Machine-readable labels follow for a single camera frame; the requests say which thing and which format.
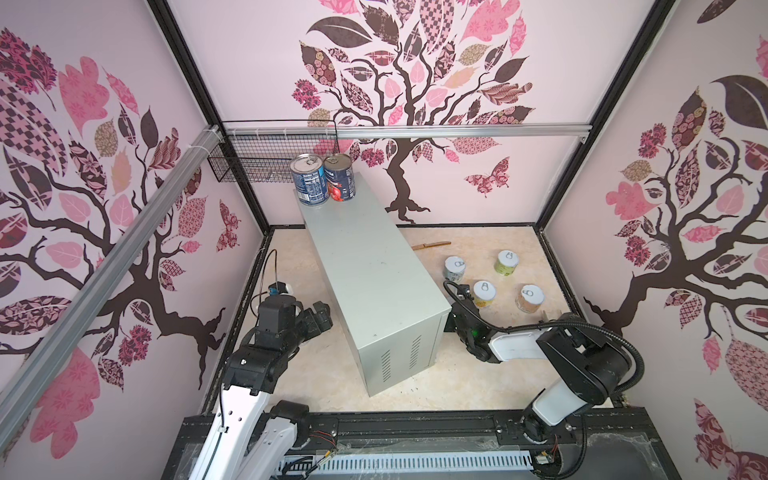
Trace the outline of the large blue labelled can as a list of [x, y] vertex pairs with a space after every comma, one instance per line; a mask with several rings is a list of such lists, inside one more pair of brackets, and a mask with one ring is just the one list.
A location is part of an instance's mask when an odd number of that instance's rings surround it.
[[297, 155], [290, 164], [290, 171], [301, 204], [314, 206], [328, 200], [324, 160], [319, 155]]

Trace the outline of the dark red labelled can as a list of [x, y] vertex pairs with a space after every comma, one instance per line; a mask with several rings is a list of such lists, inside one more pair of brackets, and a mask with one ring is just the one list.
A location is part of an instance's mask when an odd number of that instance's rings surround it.
[[352, 159], [344, 153], [330, 155], [324, 161], [324, 169], [330, 197], [338, 202], [353, 199], [356, 189]]

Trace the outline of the white green labelled can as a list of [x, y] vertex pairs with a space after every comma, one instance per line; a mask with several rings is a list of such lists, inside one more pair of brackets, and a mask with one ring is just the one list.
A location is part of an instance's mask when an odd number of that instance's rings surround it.
[[443, 278], [458, 283], [466, 272], [466, 262], [459, 256], [450, 256], [445, 259], [443, 265]]

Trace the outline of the yellow labelled can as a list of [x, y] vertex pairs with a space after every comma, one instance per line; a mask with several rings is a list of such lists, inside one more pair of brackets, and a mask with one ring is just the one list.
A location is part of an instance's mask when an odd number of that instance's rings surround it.
[[490, 306], [496, 298], [495, 286], [487, 281], [480, 280], [472, 287], [473, 302], [478, 308]]

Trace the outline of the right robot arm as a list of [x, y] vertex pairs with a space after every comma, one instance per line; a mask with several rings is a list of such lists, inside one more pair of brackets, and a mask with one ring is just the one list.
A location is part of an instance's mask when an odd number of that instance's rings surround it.
[[634, 345], [573, 313], [501, 327], [480, 316], [479, 297], [469, 285], [445, 280], [443, 288], [452, 299], [446, 330], [456, 333], [477, 360], [544, 359], [557, 373], [557, 381], [537, 394], [518, 419], [517, 430], [530, 443], [548, 443], [568, 417], [603, 404], [644, 376], [644, 359]]

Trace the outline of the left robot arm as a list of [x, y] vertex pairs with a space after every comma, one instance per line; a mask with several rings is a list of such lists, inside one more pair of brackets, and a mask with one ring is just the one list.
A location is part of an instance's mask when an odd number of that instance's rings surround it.
[[191, 470], [192, 479], [269, 479], [285, 455], [309, 436], [309, 408], [267, 404], [303, 343], [333, 326], [330, 306], [305, 308], [287, 294], [262, 300], [256, 324], [227, 360], [214, 419]]

